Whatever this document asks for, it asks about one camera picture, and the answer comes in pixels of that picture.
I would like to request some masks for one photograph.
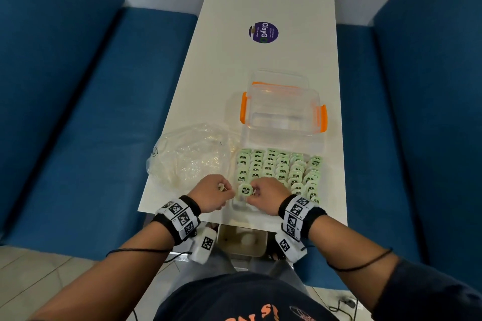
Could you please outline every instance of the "purple sticker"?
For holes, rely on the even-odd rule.
[[[278,28],[268,22],[257,22],[249,28],[249,36],[261,44],[269,44],[278,38]]]

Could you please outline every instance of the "blue seat cushion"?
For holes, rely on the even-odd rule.
[[[146,160],[196,20],[124,10],[6,243],[101,260],[141,228]]]
[[[482,291],[482,0],[389,0],[375,31],[430,264]]]
[[[370,27],[338,25],[348,226],[420,261],[410,195],[391,107]],[[307,285],[346,289],[321,254],[308,248],[295,264]]]
[[[124,0],[0,0],[0,232]]]

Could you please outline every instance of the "gray pants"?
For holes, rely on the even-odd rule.
[[[248,270],[253,273],[265,274],[279,279],[303,292],[307,296],[310,296],[303,282],[299,279],[298,275],[296,275],[286,260],[274,261],[269,259],[252,258]],[[236,272],[237,270],[234,269],[231,260],[226,253],[215,246],[205,264],[190,261],[185,266],[174,280],[167,295],[169,296],[172,292],[186,283]]]

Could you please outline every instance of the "t-shirt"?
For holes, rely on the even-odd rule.
[[[374,320],[482,319],[481,295],[436,270],[402,260],[372,314]],[[325,321],[325,307],[287,283],[239,272],[185,284],[160,306],[154,321]]]

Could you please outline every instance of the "clear plastic bag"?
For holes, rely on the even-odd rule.
[[[229,132],[200,124],[162,135],[147,160],[147,171],[176,194],[186,194],[206,175],[228,175]]]

